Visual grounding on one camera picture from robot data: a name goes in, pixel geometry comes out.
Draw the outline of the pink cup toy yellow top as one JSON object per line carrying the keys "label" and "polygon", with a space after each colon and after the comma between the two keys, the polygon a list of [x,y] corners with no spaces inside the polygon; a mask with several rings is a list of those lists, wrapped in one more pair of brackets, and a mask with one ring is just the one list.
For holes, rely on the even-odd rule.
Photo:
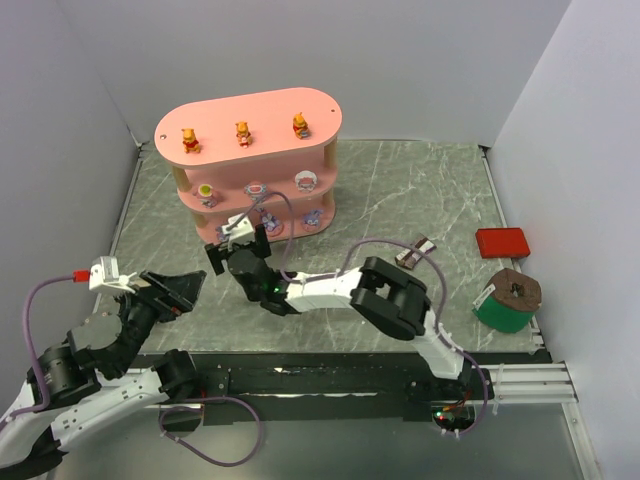
{"label": "pink cup toy yellow top", "polygon": [[218,192],[210,184],[200,184],[194,196],[207,209],[213,209],[218,204]]}

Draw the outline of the pink cloud toy blue bows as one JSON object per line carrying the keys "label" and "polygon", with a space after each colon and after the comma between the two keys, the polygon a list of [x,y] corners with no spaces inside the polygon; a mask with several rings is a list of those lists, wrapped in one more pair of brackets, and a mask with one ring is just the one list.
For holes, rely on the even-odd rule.
{"label": "pink cloud toy blue bows", "polygon": [[244,192],[252,201],[256,201],[269,192],[269,187],[265,183],[252,181],[245,185]]}

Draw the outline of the pink white frilly toy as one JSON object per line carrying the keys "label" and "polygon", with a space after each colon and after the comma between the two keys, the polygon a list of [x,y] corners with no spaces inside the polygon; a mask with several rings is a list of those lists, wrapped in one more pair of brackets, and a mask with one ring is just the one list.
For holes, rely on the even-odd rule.
{"label": "pink white frilly toy", "polygon": [[298,191],[310,193],[316,188],[318,177],[313,171],[302,170],[295,175],[294,183]]}

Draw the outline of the orange bear toy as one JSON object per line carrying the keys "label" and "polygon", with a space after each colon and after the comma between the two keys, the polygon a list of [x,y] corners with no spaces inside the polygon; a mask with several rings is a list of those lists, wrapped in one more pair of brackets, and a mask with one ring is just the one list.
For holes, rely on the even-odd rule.
{"label": "orange bear toy", "polygon": [[240,121],[235,124],[236,127],[236,139],[240,147],[248,148],[252,143],[251,131],[248,127],[248,123]]}
{"label": "orange bear toy", "polygon": [[301,112],[294,115],[292,127],[298,139],[306,139],[311,135],[309,125]]}
{"label": "orange bear toy", "polygon": [[195,134],[195,130],[193,128],[183,128],[181,132],[184,152],[186,154],[199,153],[201,151],[201,144]]}

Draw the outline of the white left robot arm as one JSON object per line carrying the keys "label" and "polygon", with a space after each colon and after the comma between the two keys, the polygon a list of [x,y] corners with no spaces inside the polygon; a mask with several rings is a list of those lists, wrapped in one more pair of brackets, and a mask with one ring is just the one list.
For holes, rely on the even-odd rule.
{"label": "white left robot arm", "polygon": [[65,340],[32,357],[20,393],[1,417],[1,476],[31,479],[57,467],[79,442],[146,406],[184,400],[197,372],[190,354],[173,349],[122,383],[158,323],[191,312],[206,274],[143,271],[101,284],[97,271],[76,279],[103,290],[116,311],[93,315]]}

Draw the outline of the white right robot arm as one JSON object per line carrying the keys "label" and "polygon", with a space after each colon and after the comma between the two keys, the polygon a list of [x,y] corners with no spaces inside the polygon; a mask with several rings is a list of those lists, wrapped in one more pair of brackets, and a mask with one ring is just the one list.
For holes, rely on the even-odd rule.
{"label": "white right robot arm", "polygon": [[273,314],[354,310],[386,336],[410,343],[437,379],[468,383],[480,370],[440,325],[443,307],[432,306],[426,285],[379,257],[324,274],[276,270],[266,262],[271,248],[262,226],[207,244],[205,252],[217,275],[228,271],[250,302]]}

